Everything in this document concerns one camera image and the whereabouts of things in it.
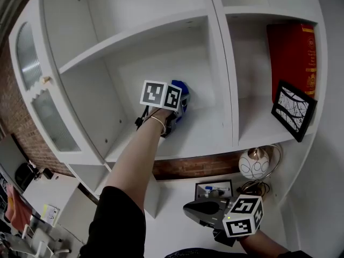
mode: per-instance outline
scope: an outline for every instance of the bracelet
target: bracelet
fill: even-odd
[[[155,116],[150,116],[150,118],[153,118],[155,120],[157,120],[158,122],[161,123],[161,125],[163,126],[163,132],[160,135],[164,135],[166,133],[166,126],[164,123],[162,123],[162,121],[159,118],[156,118]]]

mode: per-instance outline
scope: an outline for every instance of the pink cloth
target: pink cloth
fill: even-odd
[[[30,223],[32,210],[27,207],[11,184],[7,184],[7,198],[8,205],[5,216],[15,229],[23,232],[25,225]]]

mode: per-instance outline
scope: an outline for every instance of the white shelving unit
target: white shelving unit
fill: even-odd
[[[271,115],[266,25],[287,22],[311,23],[316,34],[318,105],[302,144]],[[25,57],[22,66],[17,43],[25,23],[33,36],[21,55],[33,48],[37,58]],[[302,167],[323,110],[327,45],[318,0],[30,0],[11,32],[10,48],[40,133],[96,197],[135,133],[134,121],[144,110],[139,104],[144,80],[182,80],[191,92],[187,113],[160,140],[156,159],[281,142],[286,157],[271,181],[281,185],[279,203]],[[25,86],[27,71],[37,66],[41,74],[33,72],[34,84]],[[47,83],[39,83],[41,77]],[[37,102],[47,92],[49,109]],[[62,137],[49,129],[54,122],[45,121],[52,110],[64,125]],[[159,198],[154,178],[149,188],[153,217]]]

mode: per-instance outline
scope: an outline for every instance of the picture frame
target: picture frame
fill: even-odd
[[[313,117],[317,101],[286,81],[280,80],[271,113],[301,142]]]

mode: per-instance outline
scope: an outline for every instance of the white lamp shade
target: white lamp shade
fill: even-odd
[[[261,148],[246,150],[239,160],[239,169],[245,178],[256,180],[262,178],[269,168],[269,156]]]

